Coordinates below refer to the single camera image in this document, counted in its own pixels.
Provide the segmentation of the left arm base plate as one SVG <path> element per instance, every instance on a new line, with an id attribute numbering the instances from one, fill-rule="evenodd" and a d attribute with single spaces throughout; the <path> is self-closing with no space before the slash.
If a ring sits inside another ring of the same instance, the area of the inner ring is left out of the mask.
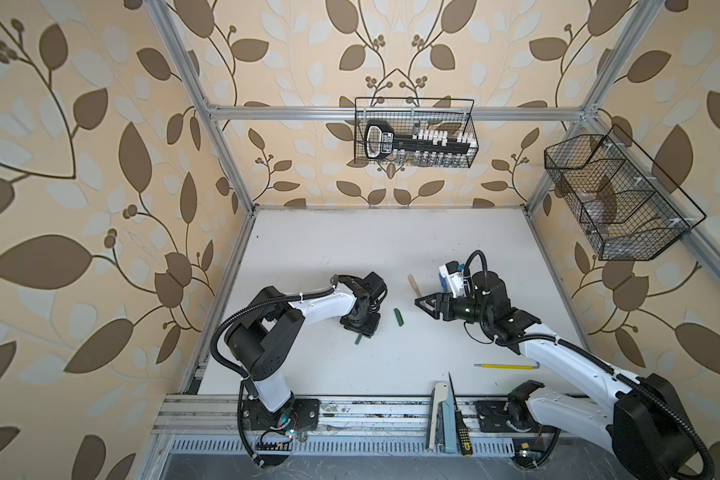
<path id="1" fill-rule="evenodd" d="M 245 395 L 242 412 L 252 430 L 301 432 L 317 428 L 320 406 L 317 398 L 291 398 L 279 410 L 270 412 L 261 401 Z"/>

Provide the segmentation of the beige pen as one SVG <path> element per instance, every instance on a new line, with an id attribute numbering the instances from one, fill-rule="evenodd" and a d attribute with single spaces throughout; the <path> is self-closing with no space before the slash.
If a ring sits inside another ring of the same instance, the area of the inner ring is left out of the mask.
<path id="1" fill-rule="evenodd" d="M 412 288 L 412 290 L 413 290 L 413 292 L 414 292 L 414 294 L 415 294 L 415 298 L 420 298 L 420 297 L 422 297 L 422 296 L 423 296 L 423 295 L 422 295 L 422 292 L 421 292 L 421 290 L 420 290 L 420 288 L 419 288 L 419 286 L 418 286 L 418 283 L 416 282 L 415 277 L 414 277 L 412 274 L 409 274 L 409 275 L 407 276 L 407 278 L 408 278 L 408 282 L 409 282 L 409 284 L 410 284 L 410 286 L 411 286 L 411 288 Z"/>

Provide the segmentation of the green pen cap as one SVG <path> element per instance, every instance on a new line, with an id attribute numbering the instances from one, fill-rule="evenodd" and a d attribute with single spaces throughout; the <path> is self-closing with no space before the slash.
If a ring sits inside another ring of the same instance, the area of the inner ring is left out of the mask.
<path id="1" fill-rule="evenodd" d="M 402 316 L 402 313 L 400 312 L 400 310 L 398 308 L 394 308 L 393 311 L 394 311 L 394 315 L 395 315 L 396 321 L 398 323 L 398 326 L 402 327 L 404 325 L 404 318 Z"/>

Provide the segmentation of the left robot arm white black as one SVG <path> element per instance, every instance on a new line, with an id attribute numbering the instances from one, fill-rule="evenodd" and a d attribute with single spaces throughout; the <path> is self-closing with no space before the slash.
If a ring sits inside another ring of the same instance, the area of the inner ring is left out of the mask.
<path id="1" fill-rule="evenodd" d="M 274 451 L 289 450 L 298 433 L 318 425 L 320 401 L 297 399 L 282 371 L 301 329 L 337 319 L 344 329 L 370 338 L 387 293 L 374 272 L 363 278 L 335 275 L 327 289 L 316 292 L 287 295 L 268 286 L 216 328 L 210 356 L 240 377 L 237 432 L 254 464 L 277 465 Z"/>

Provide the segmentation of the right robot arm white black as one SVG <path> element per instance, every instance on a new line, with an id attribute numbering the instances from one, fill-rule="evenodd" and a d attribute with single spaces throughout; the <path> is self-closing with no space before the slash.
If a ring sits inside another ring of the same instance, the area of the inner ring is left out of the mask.
<path id="1" fill-rule="evenodd" d="M 664 377 L 642 377 L 614 366 L 551 330 L 533 314 L 512 305 L 505 282 L 470 261 L 440 269 L 446 289 L 415 299 L 436 320 L 476 324 L 489 341 L 545 367 L 582 392 L 570 397 L 538 381 L 526 381 L 507 396 L 517 430 L 536 423 L 576 435 L 607 452 L 636 479 L 683 479 L 694 456 L 702 460 L 699 479 L 712 479 L 713 455 L 693 424 L 675 387 Z"/>

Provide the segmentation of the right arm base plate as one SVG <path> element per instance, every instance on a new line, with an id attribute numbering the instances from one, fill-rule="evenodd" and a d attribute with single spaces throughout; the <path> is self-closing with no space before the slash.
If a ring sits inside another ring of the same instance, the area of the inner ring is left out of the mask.
<path id="1" fill-rule="evenodd" d="M 539 424 L 528 409 L 509 400 L 481 400 L 475 403 L 479 430 L 482 433 L 530 433 Z"/>

